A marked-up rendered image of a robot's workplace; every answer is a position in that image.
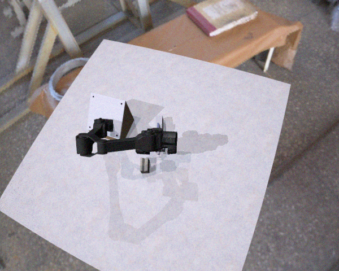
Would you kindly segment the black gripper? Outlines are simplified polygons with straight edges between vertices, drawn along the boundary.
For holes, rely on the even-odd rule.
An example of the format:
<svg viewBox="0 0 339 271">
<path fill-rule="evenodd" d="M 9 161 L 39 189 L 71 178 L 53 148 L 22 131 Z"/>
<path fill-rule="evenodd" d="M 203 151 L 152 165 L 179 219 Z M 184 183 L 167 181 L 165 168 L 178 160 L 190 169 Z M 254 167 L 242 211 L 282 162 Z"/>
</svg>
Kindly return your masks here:
<svg viewBox="0 0 339 271">
<path fill-rule="evenodd" d="M 175 154 L 177 153 L 177 145 L 162 145 L 162 148 L 168 148 L 167 149 L 167 154 Z M 135 149 L 137 154 L 145 154 L 145 155 L 150 155 L 150 152 L 146 151 L 141 151 L 139 149 Z M 152 152 L 161 152 L 160 150 L 152 151 Z"/>
</svg>

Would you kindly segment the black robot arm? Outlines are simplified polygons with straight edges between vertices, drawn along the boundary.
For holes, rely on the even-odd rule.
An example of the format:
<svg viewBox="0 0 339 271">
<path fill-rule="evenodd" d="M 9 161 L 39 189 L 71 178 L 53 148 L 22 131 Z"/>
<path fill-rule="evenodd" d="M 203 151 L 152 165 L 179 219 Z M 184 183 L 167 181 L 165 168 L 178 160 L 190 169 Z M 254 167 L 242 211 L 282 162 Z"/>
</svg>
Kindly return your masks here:
<svg viewBox="0 0 339 271">
<path fill-rule="evenodd" d="M 113 128 L 113 119 L 95 119 L 91 131 L 76 136 L 77 154 L 92 157 L 95 154 L 134 149 L 152 152 L 162 149 L 162 145 L 177 145 L 177 132 L 162 131 L 162 128 L 147 128 L 132 138 L 102 139 L 107 137 L 107 131 L 113 132 Z M 92 153 L 94 143 L 97 143 L 96 153 Z"/>
</svg>

